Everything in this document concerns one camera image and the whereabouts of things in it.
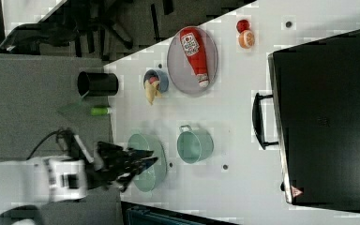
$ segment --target food item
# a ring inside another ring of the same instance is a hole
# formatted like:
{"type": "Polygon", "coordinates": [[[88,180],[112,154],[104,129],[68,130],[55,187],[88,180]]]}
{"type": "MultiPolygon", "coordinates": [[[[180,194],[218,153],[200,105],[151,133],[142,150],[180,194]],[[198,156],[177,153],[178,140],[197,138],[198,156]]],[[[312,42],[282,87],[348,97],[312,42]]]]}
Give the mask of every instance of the food item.
{"type": "Polygon", "coordinates": [[[243,31],[238,37],[238,42],[244,49],[251,48],[255,43],[253,32],[249,30],[243,31]]]}
{"type": "Polygon", "coordinates": [[[151,84],[156,82],[156,81],[159,81],[159,78],[158,77],[151,77],[150,80],[148,80],[151,84]]]}
{"type": "Polygon", "coordinates": [[[207,74],[206,53],[203,39],[197,28],[187,27],[181,30],[180,42],[200,87],[207,87],[209,76],[207,74]]]}
{"type": "Polygon", "coordinates": [[[159,97],[159,98],[162,97],[162,95],[158,91],[159,81],[155,81],[153,83],[150,83],[149,81],[145,81],[144,86],[145,86],[145,95],[150,105],[153,105],[153,101],[155,97],[159,97]]]}
{"type": "Polygon", "coordinates": [[[236,29],[242,33],[250,28],[250,23],[247,20],[241,20],[236,24],[236,29]]]}

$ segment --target table surface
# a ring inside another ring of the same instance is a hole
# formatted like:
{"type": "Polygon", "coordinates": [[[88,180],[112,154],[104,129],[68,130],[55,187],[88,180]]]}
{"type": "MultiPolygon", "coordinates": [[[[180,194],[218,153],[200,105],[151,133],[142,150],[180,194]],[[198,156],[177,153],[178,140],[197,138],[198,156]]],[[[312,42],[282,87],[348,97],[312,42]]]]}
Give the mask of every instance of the table surface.
{"type": "MultiPolygon", "coordinates": [[[[143,74],[158,64],[166,69],[171,39],[113,62],[120,91],[109,101],[112,134],[126,146],[132,133],[156,134],[165,149],[168,175],[151,193],[134,185],[122,201],[139,203],[236,224],[355,224],[358,214],[289,205],[282,182],[278,148],[263,151],[251,123],[254,95],[271,93],[267,56],[276,50],[360,29],[360,1],[331,2],[260,0],[202,24],[217,44],[218,67],[214,85],[201,97],[188,97],[170,82],[169,91],[154,106],[147,102],[143,74]],[[256,45],[250,50],[237,43],[236,23],[251,22],[256,45]],[[285,22],[292,21],[291,28],[285,22]],[[206,128],[212,135],[213,155],[187,165],[176,151],[179,127],[206,128]]],[[[277,139],[271,100],[262,106],[267,141],[277,139]]]]}
{"type": "Polygon", "coordinates": [[[48,18],[67,0],[1,0],[5,36],[19,25],[48,18]]]}

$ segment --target white sticker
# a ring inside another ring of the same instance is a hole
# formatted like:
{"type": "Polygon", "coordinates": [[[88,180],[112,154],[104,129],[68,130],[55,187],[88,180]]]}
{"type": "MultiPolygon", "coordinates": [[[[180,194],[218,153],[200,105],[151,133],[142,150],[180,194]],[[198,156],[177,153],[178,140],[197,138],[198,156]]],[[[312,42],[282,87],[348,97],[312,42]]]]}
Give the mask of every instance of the white sticker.
{"type": "Polygon", "coordinates": [[[296,187],[291,186],[291,189],[292,189],[292,195],[294,198],[303,194],[303,191],[297,189],[296,187]]]}
{"type": "Polygon", "coordinates": [[[188,33],[181,37],[181,43],[183,45],[183,50],[186,56],[194,55],[198,52],[200,45],[198,44],[197,39],[194,37],[194,34],[188,33]]]}

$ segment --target blue bowl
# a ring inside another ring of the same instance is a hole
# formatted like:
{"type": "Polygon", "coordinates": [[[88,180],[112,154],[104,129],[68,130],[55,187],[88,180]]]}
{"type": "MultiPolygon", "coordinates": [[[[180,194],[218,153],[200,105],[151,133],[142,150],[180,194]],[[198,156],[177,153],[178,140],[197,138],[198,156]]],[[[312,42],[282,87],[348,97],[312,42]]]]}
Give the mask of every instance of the blue bowl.
{"type": "Polygon", "coordinates": [[[152,77],[157,77],[159,79],[160,83],[158,90],[160,93],[166,92],[168,90],[168,86],[169,86],[168,74],[162,70],[155,70],[155,69],[148,70],[144,75],[144,81],[142,82],[142,85],[144,85],[145,81],[150,80],[150,78],[152,77]]]}

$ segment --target briefcase handle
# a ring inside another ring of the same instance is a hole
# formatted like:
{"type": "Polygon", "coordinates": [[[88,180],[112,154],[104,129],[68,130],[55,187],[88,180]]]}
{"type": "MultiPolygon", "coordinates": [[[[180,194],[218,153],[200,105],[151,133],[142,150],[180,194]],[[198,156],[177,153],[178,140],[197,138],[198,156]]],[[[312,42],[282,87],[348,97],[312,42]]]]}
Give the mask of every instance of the briefcase handle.
{"type": "Polygon", "coordinates": [[[253,101],[253,109],[252,109],[252,122],[253,128],[255,131],[255,135],[257,141],[262,146],[262,149],[265,150],[266,146],[277,145],[278,142],[266,142],[264,135],[264,125],[263,125],[263,114],[262,114],[262,104],[261,101],[264,99],[272,98],[273,95],[262,96],[259,93],[256,94],[255,99],[253,101]]]}

